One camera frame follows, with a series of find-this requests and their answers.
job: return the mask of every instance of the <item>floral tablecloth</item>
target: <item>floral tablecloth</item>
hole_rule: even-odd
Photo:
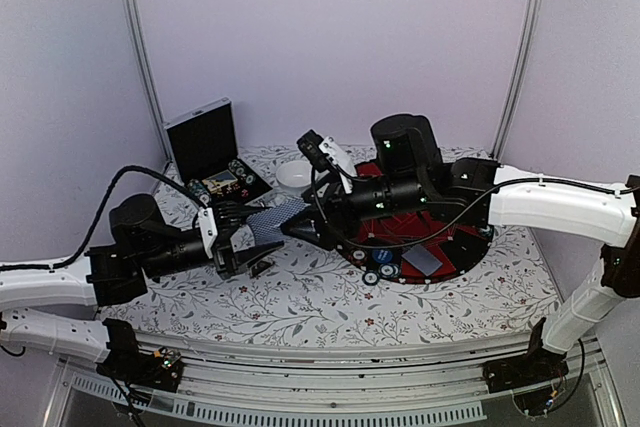
[[[372,147],[347,149],[357,162]],[[445,161],[484,156],[470,149],[443,150]],[[242,149],[241,158],[275,187],[282,163],[300,158],[293,147]],[[195,208],[166,186],[156,199],[168,223],[186,228]],[[262,200],[288,199],[277,188]],[[236,244],[251,242],[241,230]],[[140,331],[212,342],[342,347],[451,342],[522,332],[558,307],[558,295],[526,228],[496,231],[484,260],[464,277],[434,285],[362,283],[361,272],[335,252],[291,239],[271,255],[276,265],[256,279],[222,281],[212,268],[149,282],[144,297],[106,308]]]

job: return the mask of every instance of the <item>black mount bracket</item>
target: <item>black mount bracket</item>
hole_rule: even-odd
[[[163,356],[141,353],[128,322],[106,319],[102,324],[109,332],[107,348],[111,352],[96,368],[100,375],[166,392],[178,390],[184,369],[181,360],[166,362]]]
[[[630,175],[627,187],[640,187],[640,176]],[[624,248],[605,245],[602,248],[604,275],[602,285],[611,287],[616,294],[627,299],[640,297],[640,190],[633,193],[636,207],[631,214],[636,225]]]
[[[529,348],[524,354],[492,360],[483,365],[482,375],[489,392],[502,392],[558,379],[569,373],[566,354],[554,354],[544,349],[542,328],[545,318],[532,329]]]
[[[147,293],[147,284],[140,268],[131,260],[123,259],[115,245],[93,247],[85,254],[91,259],[91,275],[98,306],[131,302]]]

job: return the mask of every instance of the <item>white wall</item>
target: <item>white wall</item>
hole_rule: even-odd
[[[544,0],[505,161],[594,181],[640,173],[638,0]],[[564,293],[598,256],[589,240],[539,232]],[[598,328],[628,425],[640,425],[640,301]]]
[[[239,143],[370,143],[399,111],[490,148],[526,0],[138,0],[166,119],[234,100]]]
[[[119,167],[163,163],[121,0],[0,0],[0,92],[0,261],[69,255]],[[41,425],[53,370],[0,352],[2,427]]]

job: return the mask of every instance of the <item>blue component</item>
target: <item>blue component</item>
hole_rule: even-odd
[[[393,253],[387,249],[377,249],[371,253],[373,260],[378,262],[379,264],[387,264],[391,259],[393,259]]]

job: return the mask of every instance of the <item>black cable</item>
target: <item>black cable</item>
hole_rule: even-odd
[[[582,376],[584,375],[584,364],[585,364],[587,355],[586,355],[586,353],[584,351],[584,344],[582,343],[582,339],[578,339],[578,343],[580,344],[580,351],[582,352],[582,360],[580,361],[580,373],[578,374],[578,380],[576,380],[576,385],[573,386],[573,390],[571,390],[571,392],[569,392],[569,394],[564,398],[564,400],[561,403],[554,404],[549,409],[549,413],[555,412],[558,409],[560,409],[563,406],[565,406],[567,404],[567,402],[569,402],[569,400],[571,400],[571,397],[574,396],[574,394],[578,390],[578,387],[580,387],[580,382],[582,381]]]
[[[111,179],[111,183],[107,187],[107,190],[106,190],[104,196],[102,197],[102,201],[100,202],[100,206],[98,207],[98,210],[96,211],[96,213],[95,213],[95,215],[93,217],[93,221],[91,222],[91,225],[89,226],[89,230],[87,231],[87,234],[85,235],[84,240],[82,241],[82,243],[80,244],[78,249],[74,252],[74,254],[71,257],[69,257],[68,259],[65,259],[65,260],[63,260],[61,262],[56,262],[56,263],[51,264],[51,265],[47,265],[47,264],[0,265],[0,272],[6,272],[6,271],[9,271],[9,270],[55,270],[55,269],[62,269],[64,267],[68,267],[69,265],[73,264],[76,260],[78,260],[80,258],[80,256],[82,254],[84,254],[84,251],[87,248],[87,245],[89,245],[89,241],[91,240],[91,237],[93,236],[93,232],[96,230],[96,227],[98,226],[98,222],[100,221],[100,218],[102,217],[102,213],[104,212],[104,209],[107,206],[107,202],[109,201],[109,197],[111,197],[111,194],[113,193],[113,190],[115,189],[118,181],[127,172],[138,172],[138,173],[145,174],[145,175],[148,175],[150,177],[153,177],[154,179],[159,180],[160,182],[163,182],[163,183],[167,184],[169,187],[174,188],[175,190],[180,192],[182,195],[184,195],[185,197],[187,197],[190,200],[192,200],[198,207],[206,208],[206,205],[198,198],[197,195],[195,195],[194,193],[190,192],[185,187],[183,187],[182,185],[178,184],[177,182],[171,180],[170,178],[160,174],[159,172],[156,172],[155,170],[151,170],[151,169],[148,169],[146,167],[139,166],[139,165],[127,165],[125,167],[122,167],[116,173],[116,175],[114,175],[113,179]]]
[[[11,357],[22,357],[25,354],[25,352],[27,351],[27,349],[22,347],[22,350],[16,354],[15,352],[11,352],[4,345],[0,345],[0,349],[2,349],[5,354],[10,355]]]
[[[358,248],[358,249],[363,249],[363,250],[377,250],[380,249],[380,246],[371,246],[371,245],[365,245],[365,244],[360,244],[357,242],[354,242],[350,239],[347,239],[344,235],[342,235],[342,233],[336,229],[335,227],[333,227],[329,221],[327,220],[327,215],[324,212],[324,209],[322,208],[322,205],[320,204],[320,200],[318,199],[318,190],[317,187],[315,185],[315,174],[316,174],[316,170],[315,168],[312,166],[311,167],[311,190],[313,192],[313,197],[315,200],[315,204],[316,207],[318,208],[318,210],[320,211],[320,215],[322,216],[322,220],[324,220],[325,224],[327,225],[327,227],[333,232],[333,234],[342,242],[344,242],[345,244],[348,244],[352,247]],[[602,194],[608,194],[608,195],[627,195],[627,194],[631,194],[633,192],[636,192],[638,190],[640,190],[640,187],[633,187],[630,189],[625,189],[625,190],[620,190],[620,191],[615,191],[615,190],[611,190],[611,189],[606,189],[604,187],[598,187],[595,185],[590,185],[590,184],[584,184],[582,182],[577,182],[574,180],[566,180],[566,179],[555,179],[555,178],[538,178],[538,177],[530,177],[530,178],[522,178],[522,179],[511,179],[511,180],[505,180],[504,182],[500,182],[499,184],[494,185],[493,187],[491,187],[490,189],[485,190],[482,194],[480,194],[473,202],[471,202],[467,207],[465,207],[462,212],[460,212],[456,217],[454,217],[453,220],[451,220],[448,224],[446,224],[444,227],[442,227],[440,230],[438,230],[437,232],[427,235],[426,237],[422,237],[419,239],[415,239],[412,240],[410,242],[403,242],[400,244],[392,244],[392,247],[412,247],[414,245],[418,245],[421,244],[423,242],[427,242],[431,239],[434,239],[435,237],[438,237],[440,234],[446,232],[447,230],[449,230],[451,227],[453,227],[464,215],[467,214],[467,212],[469,212],[473,207],[475,207],[479,202],[481,202],[482,200],[484,200],[487,196],[499,191],[501,188],[503,187],[507,187],[509,185],[516,185],[516,184],[531,184],[531,183],[540,183],[542,180],[543,183],[548,183],[548,184],[562,184],[562,185],[569,185],[572,187],[578,187],[581,189],[585,189],[585,190],[591,190],[594,192],[599,192]]]
[[[113,382],[115,386],[118,388],[118,390],[120,391],[124,399],[127,401],[127,406],[129,407],[129,415],[133,423],[136,424],[137,427],[145,427],[144,422],[140,418],[140,414],[138,413],[135,406],[133,405],[133,401],[131,400],[131,395],[125,392],[125,390],[122,388],[122,386],[118,383],[118,381],[113,376],[109,375],[109,378],[111,379],[111,382]]]
[[[335,170],[337,170],[337,172],[339,174],[344,175],[347,179],[352,180],[354,182],[367,182],[370,178],[372,178],[373,176],[368,176],[368,177],[357,177],[357,176],[353,176],[351,174],[349,174],[346,170],[344,170],[342,167],[340,167],[337,164],[330,164],[331,167],[333,167]]]

